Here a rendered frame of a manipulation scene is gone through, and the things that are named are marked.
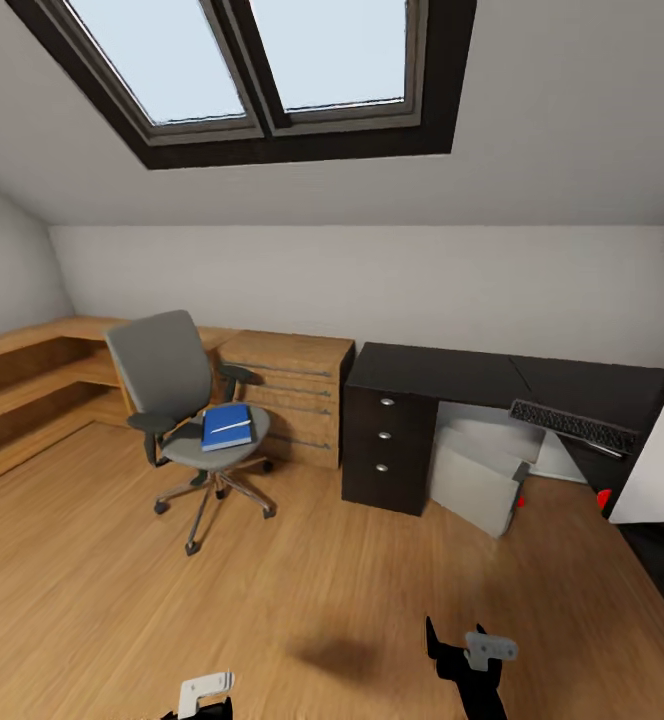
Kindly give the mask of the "swivel chair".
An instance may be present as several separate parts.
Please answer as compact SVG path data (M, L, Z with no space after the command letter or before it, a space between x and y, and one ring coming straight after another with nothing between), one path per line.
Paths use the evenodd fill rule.
M105 341L138 410L127 423L129 427L145 432L144 449L148 462L154 468L176 462L199 471L199 476L156 496L155 512L161 514L167 509L163 502L158 502L160 499L210 480L186 544L187 555L197 552L194 536L212 490L216 490L217 499L224 498L223 483L263 506L264 519L273 518L267 502L226 476L262 461L266 472L273 468L266 456L241 462L261 444L272 427L271 417L265 409L245 403L251 431L249 443L206 452L201 449L202 412L211 402L214 372L189 312L176 310L128 320L107 329ZM237 379L250 379L253 373L232 365L222 366L218 372L229 377L222 406L237 405L233 402ZM158 461L156 444L163 455Z

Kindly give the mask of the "folder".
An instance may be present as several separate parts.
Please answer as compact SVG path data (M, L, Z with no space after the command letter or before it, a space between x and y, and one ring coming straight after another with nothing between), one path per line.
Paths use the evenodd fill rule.
M237 404L231 407L218 406L202 413L203 436L201 438L201 449L204 452L233 447L251 441L249 418L245 404Z

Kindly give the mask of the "keyboard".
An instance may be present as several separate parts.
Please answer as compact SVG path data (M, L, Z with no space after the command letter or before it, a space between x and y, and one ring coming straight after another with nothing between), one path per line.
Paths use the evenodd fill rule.
M579 439L609 453L629 455L639 431L515 399L507 419Z

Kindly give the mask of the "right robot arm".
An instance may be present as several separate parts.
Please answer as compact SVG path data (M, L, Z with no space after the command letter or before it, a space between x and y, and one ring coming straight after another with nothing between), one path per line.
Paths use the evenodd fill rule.
M432 620L426 618L428 657L437 660L438 678L454 680L469 720L509 720L497 689L502 661L514 661L520 649L515 640L478 632L465 633L469 649L438 642Z

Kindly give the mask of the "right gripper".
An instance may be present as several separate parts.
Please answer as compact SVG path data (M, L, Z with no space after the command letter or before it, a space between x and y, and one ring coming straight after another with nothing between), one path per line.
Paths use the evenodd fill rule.
M478 632L487 632L477 625ZM428 657L437 660L436 670L438 678L446 680L454 680L458 686L464 709L467 711L468 702L474 696L486 694L490 698L496 698L502 706L502 700L498 695L497 689L500 685L500 675L502 672L501 659L489 659L488 671L477 671L469 667L469 661L463 655L465 648L457 646L448 646L447 644L438 642L432 620L426 618L426 633L428 645Z

